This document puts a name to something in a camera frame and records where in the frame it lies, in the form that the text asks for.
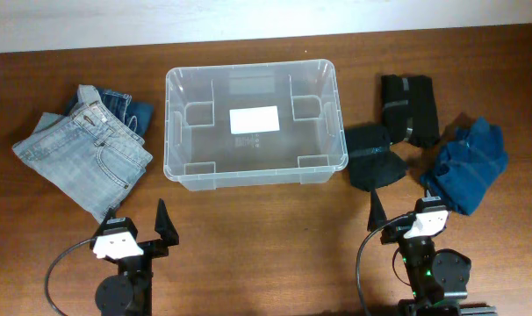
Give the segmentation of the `light blue jeans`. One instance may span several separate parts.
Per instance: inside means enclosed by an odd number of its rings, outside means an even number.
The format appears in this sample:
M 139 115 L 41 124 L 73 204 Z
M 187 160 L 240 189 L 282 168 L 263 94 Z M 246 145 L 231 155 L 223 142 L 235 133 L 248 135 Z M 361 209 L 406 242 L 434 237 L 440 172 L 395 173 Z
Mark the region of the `light blue jeans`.
M 144 140 L 104 105 L 92 85 L 80 85 L 68 115 L 45 112 L 14 154 L 102 222 L 146 172 L 153 156 Z

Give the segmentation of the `dark blue jeans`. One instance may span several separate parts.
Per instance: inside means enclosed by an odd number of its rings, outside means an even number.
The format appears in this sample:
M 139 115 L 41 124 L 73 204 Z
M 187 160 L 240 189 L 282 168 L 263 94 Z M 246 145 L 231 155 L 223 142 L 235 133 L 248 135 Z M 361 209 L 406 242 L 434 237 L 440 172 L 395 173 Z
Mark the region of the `dark blue jeans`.
M 102 140 L 102 137 L 144 143 L 142 136 L 148 129 L 154 107 L 133 101 L 125 93 L 92 85 L 80 85 L 73 103 L 66 108 L 66 124 L 58 133 L 85 134 Z

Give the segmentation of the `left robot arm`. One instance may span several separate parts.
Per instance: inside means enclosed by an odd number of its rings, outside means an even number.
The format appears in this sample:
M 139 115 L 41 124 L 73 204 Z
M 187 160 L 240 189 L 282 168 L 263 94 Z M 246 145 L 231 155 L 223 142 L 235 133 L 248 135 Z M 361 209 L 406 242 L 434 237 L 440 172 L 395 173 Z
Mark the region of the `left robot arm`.
M 152 313 L 152 262 L 167 257 L 169 248 L 179 244 L 163 200 L 155 216 L 157 239 L 138 242 L 138 230 L 128 217 L 118 218 L 109 210 L 93 235 L 90 249 L 98 259 L 117 266 L 97 287 L 95 303 L 102 316 L 148 316 Z

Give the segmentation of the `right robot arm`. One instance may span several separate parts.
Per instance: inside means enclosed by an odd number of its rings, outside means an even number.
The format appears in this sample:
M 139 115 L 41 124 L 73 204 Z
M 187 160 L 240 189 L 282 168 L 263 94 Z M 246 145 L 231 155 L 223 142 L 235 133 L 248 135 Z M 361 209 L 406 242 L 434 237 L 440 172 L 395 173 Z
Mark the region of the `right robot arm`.
M 413 297 L 398 302 L 399 315 L 459 315 L 468 296 L 471 260 L 455 250 L 437 250 L 450 211 L 438 196 L 416 201 L 411 212 L 388 219 L 375 190 L 370 192 L 368 231 L 380 233 L 383 245 L 396 244 Z

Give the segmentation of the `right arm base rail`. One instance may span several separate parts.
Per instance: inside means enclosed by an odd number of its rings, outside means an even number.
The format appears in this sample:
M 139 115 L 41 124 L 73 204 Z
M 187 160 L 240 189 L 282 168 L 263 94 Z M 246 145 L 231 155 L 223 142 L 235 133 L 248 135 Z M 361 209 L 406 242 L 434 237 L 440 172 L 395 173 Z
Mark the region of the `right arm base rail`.
M 461 305 L 459 302 L 445 301 L 435 305 L 423 305 L 413 300 L 400 300 L 400 316 L 498 316 L 495 306 L 486 304 Z

